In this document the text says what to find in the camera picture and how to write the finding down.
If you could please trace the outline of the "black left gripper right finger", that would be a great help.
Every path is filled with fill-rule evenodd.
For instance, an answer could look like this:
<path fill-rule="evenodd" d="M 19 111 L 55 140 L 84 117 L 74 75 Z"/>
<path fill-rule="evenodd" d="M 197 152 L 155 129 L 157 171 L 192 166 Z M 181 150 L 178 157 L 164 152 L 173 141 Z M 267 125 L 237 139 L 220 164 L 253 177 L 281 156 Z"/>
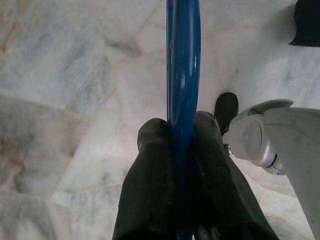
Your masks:
<path fill-rule="evenodd" d="M 197 240 L 276 240 L 246 178 L 224 148 L 216 118 L 199 111 L 192 139 Z"/>

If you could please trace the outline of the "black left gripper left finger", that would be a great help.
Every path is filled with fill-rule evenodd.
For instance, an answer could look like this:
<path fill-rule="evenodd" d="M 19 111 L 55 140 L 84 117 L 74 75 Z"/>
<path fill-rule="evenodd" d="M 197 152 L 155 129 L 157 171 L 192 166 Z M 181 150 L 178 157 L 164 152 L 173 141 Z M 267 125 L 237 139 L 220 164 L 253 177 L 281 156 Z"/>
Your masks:
<path fill-rule="evenodd" d="M 168 123 L 160 118 L 144 123 L 137 147 L 122 184 L 112 238 L 174 240 L 177 192 Z"/>

